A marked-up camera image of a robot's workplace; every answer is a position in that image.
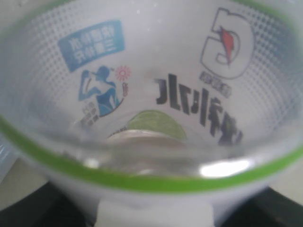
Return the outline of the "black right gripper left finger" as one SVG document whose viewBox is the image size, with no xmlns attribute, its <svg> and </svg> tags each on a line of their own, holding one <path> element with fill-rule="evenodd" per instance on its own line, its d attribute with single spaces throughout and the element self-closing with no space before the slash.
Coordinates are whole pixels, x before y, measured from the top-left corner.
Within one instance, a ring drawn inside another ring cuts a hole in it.
<svg viewBox="0 0 303 227">
<path fill-rule="evenodd" d="M 51 183 L 0 211 L 2 227 L 93 227 L 96 218 Z"/>
</svg>

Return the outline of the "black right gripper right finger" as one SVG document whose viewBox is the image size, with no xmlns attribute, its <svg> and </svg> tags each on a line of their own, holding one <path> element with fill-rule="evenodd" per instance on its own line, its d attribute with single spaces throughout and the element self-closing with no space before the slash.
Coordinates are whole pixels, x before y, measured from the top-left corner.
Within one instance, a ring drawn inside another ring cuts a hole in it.
<svg viewBox="0 0 303 227">
<path fill-rule="evenodd" d="M 302 227 L 303 206 L 267 188 L 239 206 L 216 227 Z"/>
</svg>

